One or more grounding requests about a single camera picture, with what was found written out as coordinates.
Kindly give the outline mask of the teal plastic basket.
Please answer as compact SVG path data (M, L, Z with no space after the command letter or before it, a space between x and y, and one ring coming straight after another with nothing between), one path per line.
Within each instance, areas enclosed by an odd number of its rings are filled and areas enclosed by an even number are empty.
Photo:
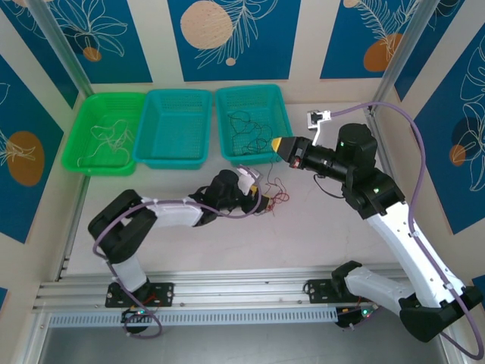
M227 87L215 102L221 155L232 166L278 161L272 139L293 135L279 86Z
M197 170L208 157L212 94L154 89L146 94L133 159L151 169Z

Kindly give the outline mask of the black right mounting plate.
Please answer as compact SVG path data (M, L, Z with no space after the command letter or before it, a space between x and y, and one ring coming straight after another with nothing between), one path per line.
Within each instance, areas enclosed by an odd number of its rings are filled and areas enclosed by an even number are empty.
M307 280L302 287L303 293L308 295L312 304L348 303L369 303L370 300L358 297L350 293L338 293L334 288L331 279L311 279Z

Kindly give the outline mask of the black mounting plate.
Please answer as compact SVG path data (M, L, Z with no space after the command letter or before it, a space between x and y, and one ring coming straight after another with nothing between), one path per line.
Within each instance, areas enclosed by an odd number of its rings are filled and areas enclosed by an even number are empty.
M174 298L173 283L151 283L147 282L132 295L146 307L171 307ZM124 308L135 306L131 296L121 286L114 282L108 286L105 298L106 308Z
M350 293L338 293L334 288L331 279L311 279L307 280L302 287L303 293L308 295L312 304L348 303L369 303L370 300L358 297Z

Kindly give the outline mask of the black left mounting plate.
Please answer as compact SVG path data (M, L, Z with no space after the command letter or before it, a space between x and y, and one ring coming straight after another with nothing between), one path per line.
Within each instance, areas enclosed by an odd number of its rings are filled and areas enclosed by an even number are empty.
M146 307L171 307L174 298L173 283L151 283L147 282L132 295ZM131 296L121 286L114 282L108 286L105 298L106 308L124 308L135 306Z

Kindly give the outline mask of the grey metal shelf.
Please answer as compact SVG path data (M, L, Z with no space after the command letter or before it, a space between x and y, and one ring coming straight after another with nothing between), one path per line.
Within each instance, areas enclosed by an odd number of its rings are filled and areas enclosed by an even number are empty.
M448 364L436 341L422 344L396 326L172 327L136 340L116 328L48 330L35 364Z

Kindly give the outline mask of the green plastic basket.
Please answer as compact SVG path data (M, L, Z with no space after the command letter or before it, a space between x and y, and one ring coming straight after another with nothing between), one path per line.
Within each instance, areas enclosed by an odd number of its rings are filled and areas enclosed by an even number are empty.
M97 93L80 107L62 165L86 176L128 176L136 169L133 148L146 95Z

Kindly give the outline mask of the right circuit board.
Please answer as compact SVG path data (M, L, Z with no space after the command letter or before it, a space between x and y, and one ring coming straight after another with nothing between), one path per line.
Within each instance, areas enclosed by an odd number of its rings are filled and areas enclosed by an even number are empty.
M339 328L354 331L379 309L379 306L338 308L336 325Z

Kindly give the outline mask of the circuit board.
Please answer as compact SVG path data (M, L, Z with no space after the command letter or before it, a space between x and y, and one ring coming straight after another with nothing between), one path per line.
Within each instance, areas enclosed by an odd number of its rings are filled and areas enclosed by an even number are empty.
M354 331L379 309L379 306L338 308L336 325L339 328Z
M121 313L122 324L148 324L152 321L151 316L143 309L126 309Z

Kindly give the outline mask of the left circuit board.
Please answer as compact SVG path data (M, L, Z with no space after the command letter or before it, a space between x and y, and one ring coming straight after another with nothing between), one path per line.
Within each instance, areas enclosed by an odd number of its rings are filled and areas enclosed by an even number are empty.
M151 316L143 309L126 309L121 313L122 324L148 324L152 321Z

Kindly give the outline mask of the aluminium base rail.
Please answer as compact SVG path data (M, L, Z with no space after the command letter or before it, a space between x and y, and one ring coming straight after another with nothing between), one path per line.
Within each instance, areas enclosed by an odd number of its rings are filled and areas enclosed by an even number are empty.
M164 271L147 276L154 282L174 284L174 309L245 309L307 306L303 285L310 279L331 276L333 266L221 271ZM40 284L34 312L101 311L108 274L63 275Z

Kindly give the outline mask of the aluminium frame post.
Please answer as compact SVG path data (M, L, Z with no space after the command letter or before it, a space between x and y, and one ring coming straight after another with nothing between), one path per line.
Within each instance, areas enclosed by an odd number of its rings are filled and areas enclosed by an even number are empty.
M436 0L419 0L415 14L412 16L401 41L385 70L379 87L372 99L373 102L383 102L387 94L394 87L398 76L401 74L407 60L414 50L421 34L424 32L427 22L432 15Z
M91 83L47 3L43 0L26 0L26 3L37 25L80 94L85 98L93 95Z

